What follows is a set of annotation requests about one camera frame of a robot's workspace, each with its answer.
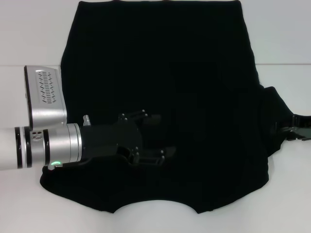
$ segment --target garment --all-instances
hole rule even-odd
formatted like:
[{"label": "garment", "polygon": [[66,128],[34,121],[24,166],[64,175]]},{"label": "garment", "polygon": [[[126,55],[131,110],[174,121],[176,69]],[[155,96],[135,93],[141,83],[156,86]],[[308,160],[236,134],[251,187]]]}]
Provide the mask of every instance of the garment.
[{"label": "garment", "polygon": [[112,213],[144,200],[201,213],[261,188],[286,137],[270,127],[292,115],[259,83],[239,1],[80,2],[61,69],[68,123],[145,109],[162,122],[142,131],[144,146],[177,148],[162,167],[113,157],[43,168],[48,191]]}]

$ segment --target white background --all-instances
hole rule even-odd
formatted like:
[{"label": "white background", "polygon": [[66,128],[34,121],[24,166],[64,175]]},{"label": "white background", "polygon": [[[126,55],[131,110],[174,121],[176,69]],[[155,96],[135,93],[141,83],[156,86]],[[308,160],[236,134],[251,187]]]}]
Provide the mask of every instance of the white background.
[{"label": "white background", "polygon": [[[24,65],[58,66],[77,0],[0,1],[0,128],[28,124]],[[311,115],[311,2],[242,0],[262,85]],[[99,212],[47,192],[41,167],[0,172],[1,233],[309,233],[311,142],[285,142],[262,189],[213,212],[170,201]]]}]

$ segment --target ventilation grille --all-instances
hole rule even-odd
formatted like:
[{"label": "ventilation grille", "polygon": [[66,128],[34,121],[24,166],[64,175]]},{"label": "ventilation grille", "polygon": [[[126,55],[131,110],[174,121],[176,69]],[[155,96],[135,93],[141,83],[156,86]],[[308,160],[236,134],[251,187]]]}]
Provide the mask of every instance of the ventilation grille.
[{"label": "ventilation grille", "polygon": [[55,103],[56,98],[51,73],[40,71],[37,72],[37,77],[41,101],[44,103]]}]

